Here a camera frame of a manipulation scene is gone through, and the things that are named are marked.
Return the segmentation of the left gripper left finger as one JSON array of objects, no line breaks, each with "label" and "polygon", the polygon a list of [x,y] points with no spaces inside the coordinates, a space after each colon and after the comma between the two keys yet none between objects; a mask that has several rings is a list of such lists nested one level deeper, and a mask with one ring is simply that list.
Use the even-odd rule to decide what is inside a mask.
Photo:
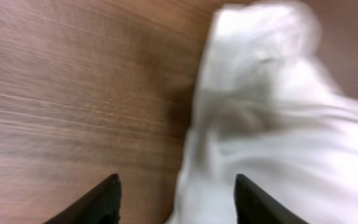
[{"label": "left gripper left finger", "polygon": [[122,185],[112,174],[45,224],[118,224]]}]

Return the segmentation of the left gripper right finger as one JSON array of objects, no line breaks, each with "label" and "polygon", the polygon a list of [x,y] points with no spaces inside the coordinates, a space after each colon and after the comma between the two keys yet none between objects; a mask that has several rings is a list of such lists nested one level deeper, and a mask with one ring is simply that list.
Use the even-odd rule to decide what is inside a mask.
[{"label": "left gripper right finger", "polygon": [[238,224],[306,224],[244,174],[237,174],[234,201]]}]

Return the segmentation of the white t-shirt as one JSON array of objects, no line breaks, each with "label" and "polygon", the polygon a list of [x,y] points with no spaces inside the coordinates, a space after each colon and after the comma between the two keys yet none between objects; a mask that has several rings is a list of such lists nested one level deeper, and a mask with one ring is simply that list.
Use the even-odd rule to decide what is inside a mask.
[{"label": "white t-shirt", "polygon": [[358,223],[358,100],[319,61],[298,1],[214,13],[169,223],[235,223],[242,174],[307,223]]}]

